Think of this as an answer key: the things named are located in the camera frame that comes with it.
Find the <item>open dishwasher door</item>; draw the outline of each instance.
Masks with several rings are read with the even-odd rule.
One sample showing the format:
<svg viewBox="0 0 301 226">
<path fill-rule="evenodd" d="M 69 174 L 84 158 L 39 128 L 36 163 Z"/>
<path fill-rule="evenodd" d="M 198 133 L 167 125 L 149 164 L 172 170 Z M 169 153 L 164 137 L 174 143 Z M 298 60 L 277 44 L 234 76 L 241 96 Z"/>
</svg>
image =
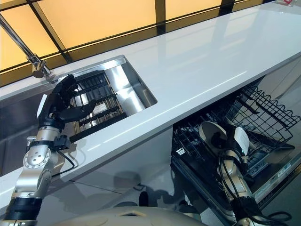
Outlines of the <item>open dishwasher door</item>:
<svg viewBox="0 0 301 226">
<path fill-rule="evenodd" d="M 263 209 L 301 169 L 301 149 L 288 143 L 290 129 L 300 120 L 256 86 L 245 86 L 174 125 L 171 166 L 224 225 L 233 225 L 235 216 L 217 173 L 218 158 L 201 139 L 200 124 L 232 124 L 246 131 L 251 144 L 244 179 Z"/>
</svg>

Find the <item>chrome faucet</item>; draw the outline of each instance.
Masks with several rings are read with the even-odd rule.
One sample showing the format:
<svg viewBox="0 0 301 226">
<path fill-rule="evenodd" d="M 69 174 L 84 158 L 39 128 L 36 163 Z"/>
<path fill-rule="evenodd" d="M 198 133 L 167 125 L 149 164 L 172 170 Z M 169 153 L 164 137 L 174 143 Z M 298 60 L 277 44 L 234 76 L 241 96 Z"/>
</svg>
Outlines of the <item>chrome faucet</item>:
<svg viewBox="0 0 301 226">
<path fill-rule="evenodd" d="M 0 14 L 1 27 L 11 37 L 11 39 L 20 47 L 25 53 L 27 60 L 32 64 L 32 76 L 36 78 L 43 78 L 51 74 L 50 69 L 45 65 L 46 61 L 41 60 L 35 53 L 33 53 L 26 44 L 17 35 L 14 29 L 8 24 L 4 17 Z"/>
</svg>

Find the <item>mechanical arm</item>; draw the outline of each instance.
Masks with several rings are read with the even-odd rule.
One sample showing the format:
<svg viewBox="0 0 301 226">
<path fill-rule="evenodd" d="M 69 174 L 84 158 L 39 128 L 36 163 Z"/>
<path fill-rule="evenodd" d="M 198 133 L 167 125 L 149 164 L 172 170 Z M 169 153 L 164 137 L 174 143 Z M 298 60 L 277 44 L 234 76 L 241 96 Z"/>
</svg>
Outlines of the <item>mechanical arm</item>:
<svg viewBox="0 0 301 226">
<path fill-rule="evenodd" d="M 65 77 L 42 103 L 38 116 L 39 131 L 29 144 L 23 159 L 23 171 L 17 180 L 2 226 L 34 226 L 42 200 L 52 178 L 60 150 L 69 147 L 61 136 L 66 122 L 86 117 L 95 107 L 95 100 L 82 107 L 71 107 L 70 99 L 77 88 L 73 75 Z"/>
<path fill-rule="evenodd" d="M 86 117 L 96 104 L 93 100 L 82 107 L 72 107 L 70 100 L 76 94 L 76 88 L 73 75 L 68 75 L 54 88 L 45 103 L 42 103 L 42 110 L 38 116 L 39 131 L 36 138 L 29 143 L 28 152 L 23 160 L 23 171 L 17 180 L 0 226 L 35 226 L 37 224 L 36 219 L 51 178 L 54 176 L 52 171 L 58 162 L 58 155 L 64 156 L 60 150 L 69 148 L 70 145 L 67 136 L 61 136 L 65 123 Z M 248 170 L 249 146 L 245 131 L 228 125 L 221 133 L 217 132 L 212 136 L 210 145 L 219 149 L 217 170 L 235 213 L 237 226 L 285 225 L 283 221 L 288 220 L 290 216 L 285 219 L 274 219 L 272 216 L 262 215 L 244 181 L 242 175 Z M 135 223 L 137 225 L 164 225 L 164 222 L 168 223 L 167 225 L 203 225 L 178 212 L 146 207 L 102 210 L 58 225 L 96 226 L 107 225 L 108 222 L 110 225 L 134 225 Z"/>
</svg>

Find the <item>kitchen counter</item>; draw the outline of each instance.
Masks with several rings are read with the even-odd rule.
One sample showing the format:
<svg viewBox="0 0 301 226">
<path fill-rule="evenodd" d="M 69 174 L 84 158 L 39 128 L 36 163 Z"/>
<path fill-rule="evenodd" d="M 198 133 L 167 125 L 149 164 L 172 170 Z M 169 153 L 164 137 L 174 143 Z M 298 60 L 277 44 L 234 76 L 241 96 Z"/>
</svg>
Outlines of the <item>kitchen counter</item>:
<svg viewBox="0 0 301 226">
<path fill-rule="evenodd" d="M 87 172 L 221 97 L 301 55 L 301 7 L 267 3 L 210 19 L 53 70 L 57 75 L 124 55 L 157 103 L 75 144 L 63 182 Z M 39 86 L 28 78 L 0 99 Z M 0 215 L 22 168 L 0 177 Z"/>
</svg>

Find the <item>cable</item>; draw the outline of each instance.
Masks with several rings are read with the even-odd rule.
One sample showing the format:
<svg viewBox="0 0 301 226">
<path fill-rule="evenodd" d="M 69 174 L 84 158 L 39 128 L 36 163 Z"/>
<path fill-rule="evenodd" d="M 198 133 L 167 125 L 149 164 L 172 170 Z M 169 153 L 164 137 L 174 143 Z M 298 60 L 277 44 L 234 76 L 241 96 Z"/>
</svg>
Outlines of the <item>cable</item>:
<svg viewBox="0 0 301 226">
<path fill-rule="evenodd" d="M 222 165 L 224 167 L 224 170 L 227 174 L 227 177 L 229 178 L 230 182 L 231 182 L 231 185 L 233 186 L 233 189 L 235 191 L 235 195 L 236 197 L 234 196 L 233 192 L 231 191 L 231 189 L 229 188 L 229 186 L 226 184 L 225 182 L 225 178 L 223 176 L 223 173 L 222 173 L 222 169 L 221 169 L 221 162 L 222 162 Z M 284 223 L 284 221 L 288 221 L 290 219 L 292 219 L 292 216 L 291 214 L 285 212 L 285 211 L 278 211 L 278 212 L 275 212 L 275 213 L 272 213 L 268 216 L 265 216 L 263 214 L 250 214 L 250 212 L 252 212 L 251 210 L 249 210 L 247 207 L 244 207 L 242 205 L 242 202 L 240 200 L 240 197 L 239 197 L 239 194 L 238 194 L 238 191 L 234 185 L 234 182 L 231 178 L 231 176 L 229 175 L 228 171 L 227 171 L 227 167 L 225 165 L 225 162 L 224 162 L 224 159 L 221 157 L 221 155 L 219 156 L 219 166 L 218 166 L 218 170 L 219 170 L 219 173 L 221 175 L 221 179 L 222 179 L 222 182 L 225 184 L 225 187 L 227 188 L 228 192 L 231 194 L 231 196 L 233 197 L 233 199 L 235 200 L 238 200 L 240 202 L 240 205 L 242 208 L 244 208 L 245 212 L 247 213 L 248 217 L 255 223 L 258 223 L 258 224 L 262 224 L 262 225 L 273 225 L 273 226 L 287 226 L 286 223 Z M 261 221 L 261 220 L 258 220 L 256 218 L 253 217 L 253 215 L 257 215 L 263 219 L 266 219 L 267 221 Z M 286 218 L 273 218 L 273 216 L 277 216 L 277 215 L 286 215 L 287 217 Z"/>
<path fill-rule="evenodd" d="M 56 177 L 56 176 L 59 176 L 59 175 L 61 175 L 61 174 L 63 174 L 63 173 L 66 173 L 66 172 L 68 172 L 68 171 L 70 171 L 70 170 L 72 170 L 72 169 L 75 168 L 75 164 L 72 162 L 72 160 L 71 160 L 68 156 L 66 156 L 64 153 L 62 153 L 59 149 L 57 149 L 56 151 L 57 151 L 62 157 L 64 157 L 68 162 L 70 162 L 70 164 L 71 164 L 72 166 L 71 166 L 69 169 L 64 170 L 63 172 L 59 172 L 59 173 L 56 173 L 56 174 L 52 175 L 53 178 Z"/>
</svg>

